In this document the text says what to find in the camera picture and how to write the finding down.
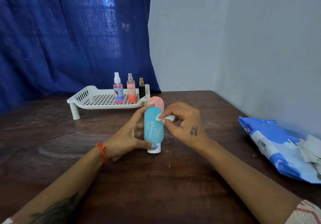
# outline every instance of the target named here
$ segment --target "left hand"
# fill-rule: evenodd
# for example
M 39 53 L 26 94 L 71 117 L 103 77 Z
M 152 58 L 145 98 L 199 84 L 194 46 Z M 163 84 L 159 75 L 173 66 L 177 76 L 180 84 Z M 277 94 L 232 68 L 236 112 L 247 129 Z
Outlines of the left hand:
M 157 149 L 156 144 L 135 138 L 142 136 L 140 130 L 144 129 L 144 123 L 139 123 L 138 121 L 142 114 L 151 106 L 154 106 L 154 104 L 149 104 L 138 109 L 117 133 L 102 143 L 103 146 L 107 146 L 105 149 L 107 158 L 117 161 L 122 155 L 134 149 Z

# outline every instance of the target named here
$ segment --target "wooden table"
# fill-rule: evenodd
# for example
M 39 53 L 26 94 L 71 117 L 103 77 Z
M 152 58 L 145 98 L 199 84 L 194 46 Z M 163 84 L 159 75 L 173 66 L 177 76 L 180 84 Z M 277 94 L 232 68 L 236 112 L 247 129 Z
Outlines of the wooden table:
M 198 108 L 208 136 L 301 198 L 321 205 L 321 186 L 279 174 L 238 122 L 245 116 L 211 91 L 162 92 L 165 106 Z M 0 117 L 0 221 L 65 172 L 95 142 L 110 137 L 134 109 L 83 110 L 73 120 L 68 96 L 33 101 Z M 165 129 L 162 152 L 136 150 L 103 168 L 75 223 L 257 223 L 201 156 Z

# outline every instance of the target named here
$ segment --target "black perfume bottle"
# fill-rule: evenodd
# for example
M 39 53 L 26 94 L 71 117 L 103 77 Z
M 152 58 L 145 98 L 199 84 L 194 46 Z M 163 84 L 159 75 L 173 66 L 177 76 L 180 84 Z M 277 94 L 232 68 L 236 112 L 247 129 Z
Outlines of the black perfume bottle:
M 144 96 L 146 96 L 146 91 L 145 91 L 145 85 L 144 85 L 143 78 L 139 78 L 138 91 L 139 91 L 139 99 L 143 98 Z

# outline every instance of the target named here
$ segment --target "tattoo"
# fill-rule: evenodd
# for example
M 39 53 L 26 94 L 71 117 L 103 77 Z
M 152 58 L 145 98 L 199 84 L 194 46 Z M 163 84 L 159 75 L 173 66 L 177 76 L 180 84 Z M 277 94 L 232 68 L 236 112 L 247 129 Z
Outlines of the tattoo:
M 195 135 L 195 136 L 197 136 L 197 126 L 196 127 L 192 127 L 192 130 L 191 130 L 191 135 Z
M 30 224 L 43 224 L 43 223 L 68 223 L 70 214 L 77 205 L 78 192 L 75 193 L 70 198 L 63 199 L 49 208 L 47 208 L 42 213 L 34 213 L 31 215 L 33 220 Z

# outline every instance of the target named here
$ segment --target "white plastic tray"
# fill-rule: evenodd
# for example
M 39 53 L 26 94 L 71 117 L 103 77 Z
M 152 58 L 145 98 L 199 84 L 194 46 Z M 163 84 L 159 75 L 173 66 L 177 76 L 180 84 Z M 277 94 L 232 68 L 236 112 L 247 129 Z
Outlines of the white plastic tray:
M 145 85 L 146 95 L 139 99 L 139 91 L 136 89 L 136 103 L 128 102 L 127 89 L 124 89 L 124 104 L 116 104 L 113 89 L 99 90 L 96 86 L 86 86 L 81 91 L 67 100 L 70 104 L 74 120 L 79 119 L 78 108 L 83 109 L 116 109 L 116 108 L 136 108 L 147 104 L 150 98 L 149 85 Z

